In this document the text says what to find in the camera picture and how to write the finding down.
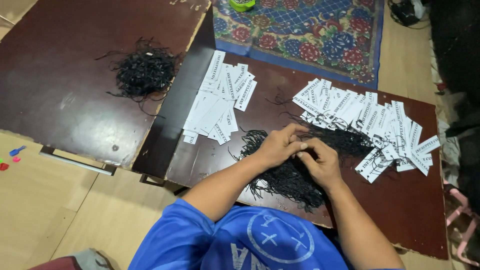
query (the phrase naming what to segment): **wooden table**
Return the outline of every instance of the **wooden table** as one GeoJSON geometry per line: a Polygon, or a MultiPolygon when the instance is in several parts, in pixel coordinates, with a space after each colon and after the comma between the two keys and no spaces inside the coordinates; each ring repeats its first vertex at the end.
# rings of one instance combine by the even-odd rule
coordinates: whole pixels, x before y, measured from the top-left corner
{"type": "MultiPolygon", "coordinates": [[[[208,0],[39,0],[0,43],[0,131],[130,169],[154,117],[117,98],[111,50],[185,53],[208,0]]],[[[155,114],[161,102],[147,102],[155,114]]]]}
{"type": "MultiPolygon", "coordinates": [[[[239,127],[248,131],[252,129],[281,129],[291,122],[283,106],[275,105],[274,100],[281,89],[286,98],[292,98],[308,81],[319,78],[316,75],[294,71],[292,69],[268,64],[250,58],[228,54],[226,63],[249,65],[249,72],[255,75],[258,82],[252,99],[245,112],[236,110],[239,127]]],[[[369,89],[338,81],[332,86],[364,93],[369,89]]],[[[420,141],[437,134],[435,106],[424,102],[378,92],[378,103],[402,101],[405,114],[423,127],[420,141]]],[[[300,115],[303,112],[296,104],[289,104],[288,111],[300,115]]],[[[234,132],[231,141],[219,146],[215,140],[199,136],[195,145],[180,141],[173,159],[166,172],[166,179],[184,186],[193,186],[204,177],[226,168],[233,163],[229,150],[238,156],[244,145],[243,132],[234,132]]],[[[444,198],[440,177],[439,149],[432,152],[433,166],[428,176],[420,170],[397,173],[395,170],[383,172],[373,184],[368,183],[354,168],[360,160],[347,160],[351,167],[342,168],[342,176],[355,197],[364,207],[373,221],[387,236],[391,243],[398,247],[411,249],[435,258],[448,259],[446,227],[444,216],[444,198]]],[[[280,195],[263,193],[263,199],[254,199],[248,189],[241,194],[239,201],[250,205],[265,206],[293,213],[325,227],[335,227],[331,209],[321,206],[312,213],[298,209],[297,204],[280,195]]]]}
{"type": "MultiPolygon", "coordinates": [[[[0,43],[0,130],[184,186],[233,164],[228,149],[239,153],[242,132],[221,147],[205,137],[194,146],[179,142],[215,49],[208,6],[207,0],[39,0],[0,43]],[[110,59],[93,60],[110,50],[133,51],[141,36],[155,37],[173,53],[188,51],[165,102],[145,105],[150,113],[160,109],[156,118],[131,100],[105,94],[116,91],[115,73],[108,70],[110,59]]],[[[273,99],[277,87],[292,97],[316,77],[230,54],[225,62],[248,64],[258,81],[248,109],[237,115],[245,130],[282,128],[289,122],[278,116],[283,109],[264,98],[273,99]]],[[[367,90],[336,81],[332,85],[367,90]]],[[[433,105],[379,92],[379,103],[392,99],[404,102],[406,114],[423,126],[421,140],[437,134],[433,105]]],[[[296,105],[290,108],[302,112],[296,105]]],[[[369,184],[355,174],[355,165],[343,168],[342,175],[392,243],[448,259],[439,151],[432,154],[436,158],[428,177],[418,170],[384,172],[369,184]]],[[[281,196],[254,200],[245,192],[239,200],[335,227],[325,206],[307,214],[281,196]]]]}

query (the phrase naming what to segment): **hand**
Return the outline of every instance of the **hand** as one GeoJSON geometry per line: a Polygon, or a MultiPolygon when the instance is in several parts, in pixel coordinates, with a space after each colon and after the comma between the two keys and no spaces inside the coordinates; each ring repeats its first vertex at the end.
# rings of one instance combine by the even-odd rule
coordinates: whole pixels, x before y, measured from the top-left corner
{"type": "Polygon", "coordinates": [[[280,131],[273,130],[253,156],[265,164],[266,170],[279,166],[290,156],[308,147],[306,143],[297,141],[294,133],[299,131],[308,132],[308,128],[292,123],[280,131]]]}
{"type": "Polygon", "coordinates": [[[309,148],[312,148],[317,154],[317,160],[307,152],[297,153],[297,157],[307,166],[312,178],[325,191],[329,192],[333,188],[341,186],[343,183],[338,164],[338,154],[318,138],[305,141],[309,148]]]}

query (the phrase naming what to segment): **wooden floor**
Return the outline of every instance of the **wooden floor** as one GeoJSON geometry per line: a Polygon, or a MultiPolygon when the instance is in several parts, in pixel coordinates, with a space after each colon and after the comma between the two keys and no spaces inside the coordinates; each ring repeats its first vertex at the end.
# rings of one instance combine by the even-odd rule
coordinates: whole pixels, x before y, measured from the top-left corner
{"type": "MultiPolygon", "coordinates": [[[[0,15],[17,23],[35,0],[0,0],[0,15]]],[[[430,71],[429,30],[412,30],[384,17],[380,91],[437,102],[430,71]]],[[[0,19],[0,39],[12,25],[0,19]]],[[[27,269],[88,247],[127,269],[141,240],[175,197],[166,188],[139,183],[140,175],[115,176],[38,155],[41,145],[0,133],[0,159],[26,145],[22,160],[0,172],[0,261],[3,269],[27,269]]],[[[56,154],[98,166],[67,153],[56,154]]],[[[407,269],[459,270],[462,264],[407,252],[407,269]]]]}

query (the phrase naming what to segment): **table surface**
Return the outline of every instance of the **table surface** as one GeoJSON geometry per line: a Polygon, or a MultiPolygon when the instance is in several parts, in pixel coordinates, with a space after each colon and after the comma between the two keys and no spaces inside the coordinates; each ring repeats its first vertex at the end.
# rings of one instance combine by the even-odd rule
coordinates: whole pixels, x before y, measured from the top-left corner
{"type": "MultiPolygon", "coordinates": [[[[0,131],[130,168],[154,117],[117,98],[111,50],[186,52],[208,0],[39,0],[0,43],[0,131]]],[[[147,102],[155,114],[161,102],[147,102]]]]}
{"type": "MultiPolygon", "coordinates": [[[[292,98],[308,81],[317,76],[294,71],[292,69],[268,64],[253,59],[227,54],[225,63],[249,65],[249,72],[258,82],[252,99],[245,112],[235,110],[239,127],[245,131],[257,129],[270,132],[281,129],[291,122],[286,115],[280,115],[285,109],[266,100],[273,100],[278,89],[284,91],[286,98],[292,98]]],[[[349,89],[358,93],[367,88],[332,81],[332,86],[349,89]]],[[[437,134],[435,106],[400,96],[378,92],[378,103],[402,101],[405,114],[423,127],[420,141],[437,134]]],[[[288,105],[288,110],[296,115],[303,112],[296,104],[288,105]]],[[[184,186],[193,186],[207,175],[221,170],[235,161],[230,156],[239,155],[244,145],[242,131],[234,132],[231,141],[219,146],[214,140],[199,136],[197,143],[191,145],[180,141],[168,169],[167,179],[184,186]]],[[[432,152],[433,166],[428,176],[420,170],[397,173],[387,170],[373,184],[368,183],[354,168],[360,160],[347,160],[351,167],[342,168],[342,176],[353,194],[378,225],[387,238],[395,244],[421,254],[435,258],[448,259],[444,198],[440,177],[439,149],[432,152]]],[[[265,206],[293,213],[325,227],[335,227],[332,211],[321,206],[315,213],[305,213],[298,209],[297,203],[280,195],[263,193],[263,199],[252,196],[245,190],[239,201],[256,206],[265,206]]]]}

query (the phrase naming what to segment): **blue t-shirt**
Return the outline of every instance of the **blue t-shirt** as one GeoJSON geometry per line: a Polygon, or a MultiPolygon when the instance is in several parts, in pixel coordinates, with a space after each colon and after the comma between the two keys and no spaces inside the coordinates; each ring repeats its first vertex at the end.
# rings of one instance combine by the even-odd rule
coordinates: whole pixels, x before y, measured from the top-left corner
{"type": "Polygon", "coordinates": [[[182,199],[169,205],[129,270],[347,270],[311,222],[264,207],[233,207],[217,223],[182,199]]]}

